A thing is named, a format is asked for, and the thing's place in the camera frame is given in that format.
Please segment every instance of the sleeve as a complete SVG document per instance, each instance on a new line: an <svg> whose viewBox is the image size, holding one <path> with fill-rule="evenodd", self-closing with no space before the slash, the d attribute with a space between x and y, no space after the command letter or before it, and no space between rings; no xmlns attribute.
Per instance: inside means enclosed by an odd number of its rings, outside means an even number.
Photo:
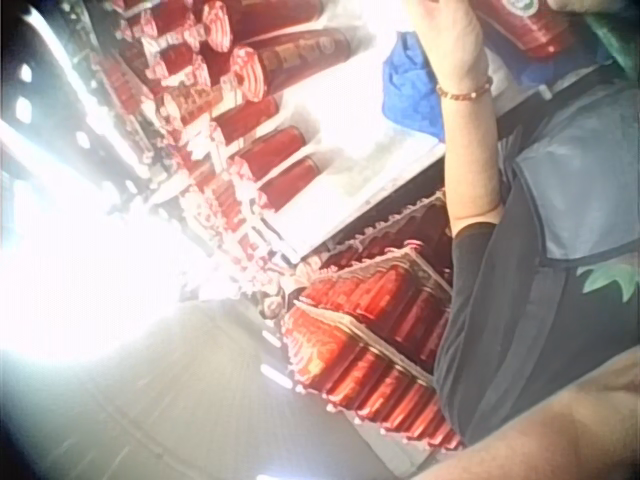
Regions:
<svg viewBox="0 0 640 480"><path fill-rule="evenodd" d="M456 358L457 346L465 331L471 297L495 228L493 223L475 223L460 230L453 240L451 317L438 349L436 377L446 377L455 364L453 359Z"/></svg>
<svg viewBox="0 0 640 480"><path fill-rule="evenodd" d="M453 240L452 316L466 310L476 286L484 255L496 225L475 223L463 228Z"/></svg>

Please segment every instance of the bracelet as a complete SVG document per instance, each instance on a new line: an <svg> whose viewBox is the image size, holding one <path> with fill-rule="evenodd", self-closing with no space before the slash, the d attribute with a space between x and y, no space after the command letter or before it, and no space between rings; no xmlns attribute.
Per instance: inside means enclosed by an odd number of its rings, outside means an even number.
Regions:
<svg viewBox="0 0 640 480"><path fill-rule="evenodd" d="M475 92L449 93L445 91L440 85L436 86L436 92L438 92L438 95L440 95L441 98L444 98L446 100L453 100L455 102L470 102L472 100L475 100L478 97L481 97L485 93L489 92L491 90L492 85L493 85L493 78L489 77L487 78L487 81L485 82L485 84Z"/></svg>

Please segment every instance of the hand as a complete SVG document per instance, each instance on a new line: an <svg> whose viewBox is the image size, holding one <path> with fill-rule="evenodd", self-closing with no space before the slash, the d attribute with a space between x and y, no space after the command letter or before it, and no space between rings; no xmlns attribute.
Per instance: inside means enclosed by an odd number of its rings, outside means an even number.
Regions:
<svg viewBox="0 0 640 480"><path fill-rule="evenodd" d="M469 0L405 0L405 5L442 88L471 93L482 87L489 60Z"/></svg>

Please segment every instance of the person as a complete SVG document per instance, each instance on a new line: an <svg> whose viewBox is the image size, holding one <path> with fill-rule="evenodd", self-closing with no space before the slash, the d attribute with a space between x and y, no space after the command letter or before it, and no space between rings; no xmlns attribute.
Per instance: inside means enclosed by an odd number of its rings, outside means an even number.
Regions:
<svg viewBox="0 0 640 480"><path fill-rule="evenodd" d="M625 478L640 454L639 367L639 348L621 354L416 480Z"/></svg>
<svg viewBox="0 0 640 480"><path fill-rule="evenodd" d="M438 79L447 145L455 274L435 385L473 446L639 342L638 89L596 69L557 95L555 111L532 115L538 124L525 119L522 147L499 168L469 0L405 3Z"/></svg>

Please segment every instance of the fluorescent light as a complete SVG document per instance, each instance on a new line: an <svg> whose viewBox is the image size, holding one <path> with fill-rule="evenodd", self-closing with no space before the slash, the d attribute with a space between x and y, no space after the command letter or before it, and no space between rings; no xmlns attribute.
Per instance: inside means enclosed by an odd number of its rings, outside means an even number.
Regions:
<svg viewBox="0 0 640 480"><path fill-rule="evenodd" d="M282 346L282 342L274 337L271 333L266 330L262 331L262 336L267 339L267 341L276 348L280 348Z"/></svg>
<svg viewBox="0 0 640 480"><path fill-rule="evenodd" d="M16 117L18 120L28 125L31 123L32 113L31 102L24 97L18 98L16 103Z"/></svg>
<svg viewBox="0 0 640 480"><path fill-rule="evenodd" d="M33 80L33 72L26 63L20 68L20 80L25 83L31 83L31 80Z"/></svg>
<svg viewBox="0 0 640 480"><path fill-rule="evenodd" d="M51 50L51 53L53 53L53 56L60 64L60 67L64 70L67 80L76 91L78 98L84 105L87 114L89 114L90 117L95 116L91 121L92 124L100 124L103 126L104 136L114 146L122 159L131 165L139 176L142 178L149 178L149 168L140 163L140 159L129 143L116 131L108 113L101 109L96 98L89 94L86 85L83 83L78 73L73 69L73 63L71 62L69 55L67 55L62 43L60 43L60 40L58 40L55 33L53 33L53 30L51 30L51 27L49 27L46 20L33 7L25 17L25 20L38 31Z"/></svg>
<svg viewBox="0 0 640 480"><path fill-rule="evenodd" d="M86 148L87 150L91 147L91 142L89 142L89 137L84 132L76 133L76 140L78 140L78 145L82 148Z"/></svg>
<svg viewBox="0 0 640 480"><path fill-rule="evenodd" d="M286 375L283 375L277 370L274 370L269 365L265 365L265 364L260 365L260 371L262 372L263 375L270 378L271 380L276 382L278 385L284 388L288 388L289 390L293 388L293 382L289 377L287 377Z"/></svg>
<svg viewBox="0 0 640 480"><path fill-rule="evenodd" d="M134 195L137 195L138 188L136 187L135 183L133 183L131 180L127 180L124 182L124 184L127 186L127 188L131 193L133 193Z"/></svg>

